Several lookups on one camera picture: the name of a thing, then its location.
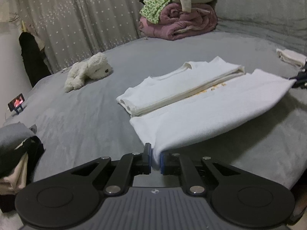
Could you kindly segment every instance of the phone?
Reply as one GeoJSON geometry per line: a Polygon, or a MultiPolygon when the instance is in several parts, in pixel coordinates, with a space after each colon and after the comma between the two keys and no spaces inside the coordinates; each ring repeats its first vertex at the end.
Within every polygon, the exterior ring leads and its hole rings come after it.
{"type": "Polygon", "coordinates": [[[21,104],[25,101],[25,98],[23,96],[23,94],[19,94],[16,98],[14,98],[10,103],[8,103],[7,105],[9,106],[10,111],[12,112],[13,110],[15,110],[16,108],[18,108],[19,106],[21,106],[21,104]]]}

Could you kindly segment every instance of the white t-shirt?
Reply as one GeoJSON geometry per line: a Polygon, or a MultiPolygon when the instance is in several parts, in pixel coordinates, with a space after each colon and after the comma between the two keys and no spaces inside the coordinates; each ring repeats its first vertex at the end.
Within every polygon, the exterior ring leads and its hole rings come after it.
{"type": "Polygon", "coordinates": [[[117,97],[132,117],[174,103],[210,86],[245,74],[244,67],[216,57],[211,62],[185,62],[179,69],[160,77],[148,77],[117,97]]]}

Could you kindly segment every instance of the round black disc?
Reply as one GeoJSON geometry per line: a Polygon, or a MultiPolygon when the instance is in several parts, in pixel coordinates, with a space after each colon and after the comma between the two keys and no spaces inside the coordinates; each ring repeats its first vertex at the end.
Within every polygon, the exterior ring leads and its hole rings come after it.
{"type": "Polygon", "coordinates": [[[66,228],[88,218],[97,208],[99,193],[83,177],[57,184],[36,182],[20,191],[15,206],[21,219],[40,228],[66,228]]]}
{"type": "Polygon", "coordinates": [[[294,209],[292,193],[280,184],[244,185],[235,176],[231,184],[220,184],[212,193],[212,206],[225,220],[247,228],[269,228],[287,220],[294,209]]]}

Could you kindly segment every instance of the white wall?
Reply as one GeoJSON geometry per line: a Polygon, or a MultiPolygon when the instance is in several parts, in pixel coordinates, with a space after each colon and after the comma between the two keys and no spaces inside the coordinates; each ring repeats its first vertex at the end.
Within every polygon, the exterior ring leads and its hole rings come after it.
{"type": "Polygon", "coordinates": [[[5,122],[5,112],[7,117],[11,114],[7,104],[20,93],[26,98],[32,89],[21,57],[20,32],[15,24],[7,24],[6,32],[0,28],[0,126],[5,122]]]}

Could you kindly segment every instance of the gray blanket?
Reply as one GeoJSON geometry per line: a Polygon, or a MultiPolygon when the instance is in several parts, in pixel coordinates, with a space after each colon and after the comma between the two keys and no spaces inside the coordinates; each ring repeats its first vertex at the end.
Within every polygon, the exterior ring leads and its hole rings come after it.
{"type": "MultiPolygon", "coordinates": [[[[125,153],[142,152],[143,146],[130,116],[115,98],[148,76],[160,76],[185,61],[210,61],[220,56],[227,62],[284,77],[298,70],[279,60],[281,46],[259,38],[212,32],[174,42],[139,39],[108,50],[114,72],[105,79],[89,81],[80,90],[64,92],[68,71],[42,79],[28,95],[24,111],[7,123],[37,125],[37,136],[46,152],[34,180],[39,180],[100,156],[119,159],[125,153]]],[[[212,156],[238,168],[290,188],[307,164],[307,91],[291,89],[270,111],[237,129],[181,152],[193,158],[212,156]]],[[[173,177],[157,172],[136,177],[135,185],[173,185],[173,177]]]]}

